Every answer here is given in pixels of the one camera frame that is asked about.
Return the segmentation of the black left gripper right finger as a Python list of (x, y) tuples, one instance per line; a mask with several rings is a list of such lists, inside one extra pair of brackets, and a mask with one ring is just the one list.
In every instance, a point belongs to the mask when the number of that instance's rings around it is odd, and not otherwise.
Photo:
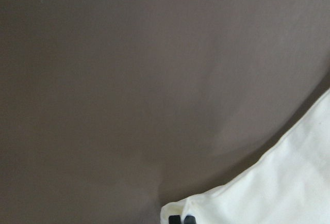
[(187, 215), (184, 219), (184, 224), (196, 224), (196, 218), (192, 215)]

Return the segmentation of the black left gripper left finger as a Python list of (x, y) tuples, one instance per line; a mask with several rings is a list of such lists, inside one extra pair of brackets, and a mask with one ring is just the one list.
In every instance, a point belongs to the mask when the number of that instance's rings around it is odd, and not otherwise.
[(171, 215), (168, 218), (169, 224), (181, 224), (181, 217), (180, 215)]

